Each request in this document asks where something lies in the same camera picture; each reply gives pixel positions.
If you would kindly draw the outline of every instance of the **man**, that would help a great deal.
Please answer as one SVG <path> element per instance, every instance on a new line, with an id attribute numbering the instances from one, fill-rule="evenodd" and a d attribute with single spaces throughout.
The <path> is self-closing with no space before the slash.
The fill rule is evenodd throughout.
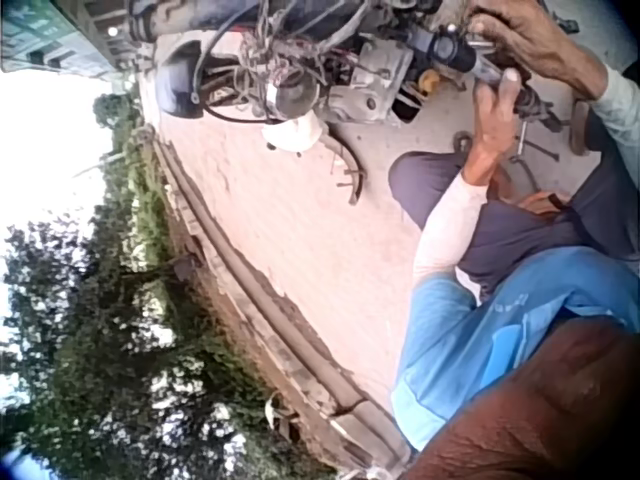
<path id="1" fill-rule="evenodd" d="M 414 153 L 394 164 L 394 197 L 423 228 L 394 414 L 427 447 L 414 478 L 538 478 L 520 475 L 528 467 L 568 478 L 640 378 L 640 280 L 619 260 L 637 253 L 640 90 L 534 0 L 470 4 L 472 31 L 591 101 L 614 144 L 601 145 L 601 165 L 568 206 L 554 202 L 551 220 L 487 200 L 517 131 L 521 84 L 508 70 L 498 92 L 476 88 L 466 162 Z M 482 305 L 456 266 L 481 285 Z M 520 473 L 493 468 L 511 464 Z"/>

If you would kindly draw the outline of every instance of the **sky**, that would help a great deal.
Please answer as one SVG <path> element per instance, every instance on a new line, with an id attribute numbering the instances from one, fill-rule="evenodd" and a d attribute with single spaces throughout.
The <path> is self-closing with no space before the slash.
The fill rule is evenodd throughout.
<path id="1" fill-rule="evenodd" d="M 0 256 L 6 229 L 69 212 L 87 222 L 102 201 L 99 170 L 78 179 L 111 150 L 111 133 L 93 115 L 93 101 L 111 85 L 71 75 L 33 70 L 0 72 Z M 4 261 L 0 259 L 0 278 Z M 0 319 L 7 289 L 0 283 Z M 6 340 L 0 323 L 0 342 Z M 0 377 L 0 405 L 15 379 Z"/>

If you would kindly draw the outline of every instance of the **building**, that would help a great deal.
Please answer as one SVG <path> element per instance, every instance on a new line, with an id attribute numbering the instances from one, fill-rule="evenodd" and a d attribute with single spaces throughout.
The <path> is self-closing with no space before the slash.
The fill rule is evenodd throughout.
<path id="1" fill-rule="evenodd" d="M 135 58 L 124 0 L 2 0 L 4 72 L 51 70 L 113 80 Z"/>

